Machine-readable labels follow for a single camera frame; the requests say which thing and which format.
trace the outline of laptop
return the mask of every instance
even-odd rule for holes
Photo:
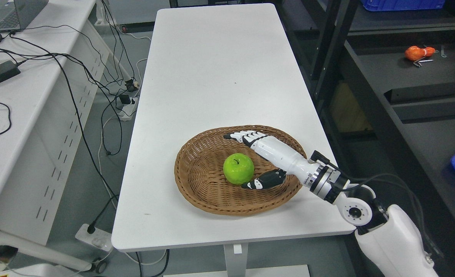
[[[13,0],[0,8],[0,33],[23,30],[46,6],[48,0]]]

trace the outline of caster wheel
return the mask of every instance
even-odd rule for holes
[[[96,272],[98,274],[104,272],[104,270],[108,266],[108,262],[106,261],[98,262],[99,260],[101,260],[101,258],[96,258],[92,261],[92,266],[90,267],[90,270],[88,270],[88,272]]]
[[[108,262],[100,261],[99,263],[97,263],[96,269],[94,269],[94,272],[101,274],[104,272],[104,270],[106,270],[107,266],[108,266]]]

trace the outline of white cable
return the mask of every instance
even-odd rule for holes
[[[99,145],[99,150],[97,151],[97,163],[99,164],[99,172],[102,172],[101,170],[101,157],[99,156],[99,153],[101,153],[101,148],[103,146],[103,141],[104,141],[104,127],[106,126],[106,124],[108,123],[108,121],[110,121],[111,119],[113,118],[116,118],[115,115],[113,115],[112,117],[110,117],[103,125],[103,128],[101,129],[101,144]],[[108,195],[110,198],[113,198],[113,196],[111,195],[111,191],[109,190],[108,186],[106,186],[106,183],[104,182],[103,179],[101,179],[101,181],[103,182],[104,184],[104,188],[106,189],[106,191],[108,192]],[[116,204],[113,200],[111,200],[111,204],[113,204],[113,207],[115,207],[116,209]]]
[[[136,261],[134,258],[132,258],[128,253],[124,253],[128,258],[130,258],[132,261],[134,261],[136,264],[138,263],[138,261]],[[164,259],[164,256],[166,256],[166,250],[164,251],[164,254],[162,255],[161,259],[155,261],[155,262],[152,262],[152,263],[140,263],[141,265],[143,266],[151,266],[151,265],[155,265],[156,263],[159,263],[160,261],[162,261],[162,259]]]
[[[111,252],[113,252],[113,249],[111,249],[111,251],[109,251],[109,253],[108,253],[104,258],[102,258],[102,259],[100,259],[100,260],[97,260],[97,261],[95,261],[95,262],[89,263],[89,264],[92,265],[92,264],[100,263],[100,262],[104,261],[104,260],[111,254]],[[9,267],[8,263],[4,263],[4,262],[0,261],[0,264],[4,264],[4,265],[7,267],[8,270],[10,270],[11,272],[13,272],[13,273],[15,273],[15,274],[21,275],[21,276],[27,276],[27,277],[45,277],[45,276],[40,276],[40,275],[22,274],[22,273],[20,273],[20,272],[18,272],[18,271],[16,271],[16,270],[12,269],[11,267]],[[65,276],[65,277],[73,277],[73,276],[75,276],[75,275],[77,275],[77,274],[79,274],[80,272],[83,272],[83,271],[86,271],[86,270],[80,270],[80,271],[78,271],[78,272],[75,272],[74,274],[71,274],[71,275],[68,275],[68,276]]]
[[[140,63],[141,61],[147,61],[147,58],[143,58],[142,60],[138,60],[137,63],[136,63],[136,68],[137,68],[137,71],[138,71],[138,77],[140,79],[140,86],[142,86],[142,75],[140,74],[140,70],[138,69],[138,63]]]
[[[134,34],[132,34],[132,33],[123,33],[123,31],[122,31],[121,28],[118,28],[118,27],[117,27],[117,29],[118,29],[118,30],[120,31],[120,33],[122,33],[123,35],[131,35],[132,37],[134,37],[134,38],[136,38],[136,39],[143,39],[143,38],[146,38],[146,39],[152,41],[152,39],[150,39],[150,37],[147,37],[147,36],[144,36],[144,37],[136,37],[136,36],[134,36]]]

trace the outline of laptop keyboard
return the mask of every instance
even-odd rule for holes
[[[0,21],[0,28],[15,28],[18,26],[17,12],[13,10],[4,20]]]

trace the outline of orange object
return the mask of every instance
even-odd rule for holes
[[[411,46],[405,51],[405,57],[411,61],[417,61],[420,58],[431,56],[435,51],[433,47],[419,48]]]

